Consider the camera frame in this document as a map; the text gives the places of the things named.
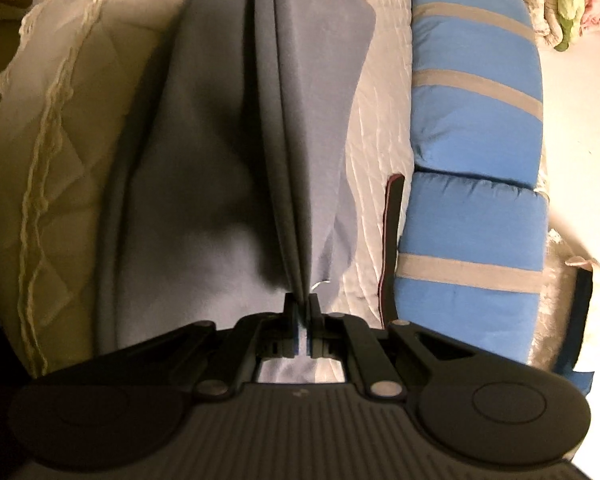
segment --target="gray fabric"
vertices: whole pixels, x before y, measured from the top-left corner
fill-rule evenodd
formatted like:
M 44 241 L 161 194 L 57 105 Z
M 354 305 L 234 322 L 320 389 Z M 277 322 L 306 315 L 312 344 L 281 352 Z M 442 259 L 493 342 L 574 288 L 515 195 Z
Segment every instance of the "gray fabric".
M 100 353 L 279 312 L 323 280 L 333 301 L 355 250 L 344 147 L 374 21 L 365 0 L 188 0 L 110 177 Z

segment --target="gray stripe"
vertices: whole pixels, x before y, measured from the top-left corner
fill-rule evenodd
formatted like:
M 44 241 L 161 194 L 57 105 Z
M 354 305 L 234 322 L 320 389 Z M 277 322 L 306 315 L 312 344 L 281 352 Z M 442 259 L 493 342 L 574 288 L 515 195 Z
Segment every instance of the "gray stripe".
M 457 70 L 443 70 L 429 68 L 418 70 L 413 73 L 413 86 L 451 86 L 468 90 L 486 97 L 497 99 L 516 108 L 520 108 L 528 114 L 533 115 L 542 121 L 542 102 L 530 95 L 503 85 L 497 81 L 487 79 L 467 72 L 458 72 Z
M 527 27 L 524 23 L 503 16 L 497 12 L 480 9 L 479 7 L 470 7 L 461 4 L 448 4 L 446 2 L 431 2 L 430 4 L 419 5 L 413 11 L 413 22 L 427 16 L 449 16 L 452 18 L 462 18 L 472 22 L 485 23 L 503 28 L 513 34 L 517 34 L 531 43 L 536 44 L 534 30 Z
M 544 282 L 541 270 L 474 264 L 461 260 L 404 253 L 398 255 L 395 275 L 426 282 L 529 294 L 539 294 Z

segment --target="bed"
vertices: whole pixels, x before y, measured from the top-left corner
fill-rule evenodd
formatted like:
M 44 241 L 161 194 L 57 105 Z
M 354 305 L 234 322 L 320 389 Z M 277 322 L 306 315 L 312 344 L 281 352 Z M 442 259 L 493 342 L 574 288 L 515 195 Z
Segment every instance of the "bed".
M 33 376 L 96 351 L 103 192 L 142 71 L 183 1 L 45 0 L 0 76 L 0 325 Z M 358 242 L 323 309 L 378 328 L 386 181 L 406 176 L 406 203 L 413 173 L 411 0 L 367 1 L 376 28 L 346 141 Z M 332 373 L 326 364 L 318 380 Z

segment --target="mattress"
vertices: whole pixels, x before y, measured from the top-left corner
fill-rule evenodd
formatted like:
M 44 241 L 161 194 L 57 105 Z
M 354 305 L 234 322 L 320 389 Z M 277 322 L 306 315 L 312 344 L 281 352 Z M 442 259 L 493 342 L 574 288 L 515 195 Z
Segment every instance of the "mattress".
M 183 1 L 45 0 L 0 76 L 0 325 L 34 376 L 93 356 L 102 194 L 142 70 Z M 358 247 L 323 310 L 379 326 L 384 186 L 413 171 L 411 1 L 367 1 L 376 31 L 346 147 Z

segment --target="pillow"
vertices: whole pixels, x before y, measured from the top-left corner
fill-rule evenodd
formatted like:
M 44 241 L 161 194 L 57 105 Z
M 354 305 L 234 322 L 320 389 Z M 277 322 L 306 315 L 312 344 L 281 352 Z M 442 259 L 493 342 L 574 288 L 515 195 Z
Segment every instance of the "pillow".
M 522 0 L 414 0 L 417 166 L 533 189 L 542 76 Z
M 0 325 L 34 377 L 93 355 L 95 241 L 116 140 L 184 0 L 44 0 L 0 77 Z
M 416 172 L 398 244 L 398 317 L 526 362 L 546 229 L 546 200 L 531 190 Z

